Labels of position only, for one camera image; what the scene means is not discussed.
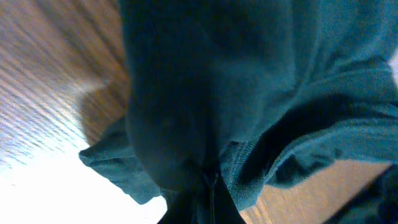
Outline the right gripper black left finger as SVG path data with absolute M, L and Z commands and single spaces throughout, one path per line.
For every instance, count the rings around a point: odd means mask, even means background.
M 192 192 L 175 192 L 161 189 L 167 211 L 158 224 L 197 224 L 195 195 Z

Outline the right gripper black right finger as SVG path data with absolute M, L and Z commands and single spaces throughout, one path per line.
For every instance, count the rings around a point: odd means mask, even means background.
M 211 177 L 211 223 L 246 224 L 219 173 Z

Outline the dark green cloth garment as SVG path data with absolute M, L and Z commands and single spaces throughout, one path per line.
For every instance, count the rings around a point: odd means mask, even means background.
M 396 1 L 121 1 L 125 116 L 82 162 L 136 202 L 237 209 L 336 160 L 397 162 Z

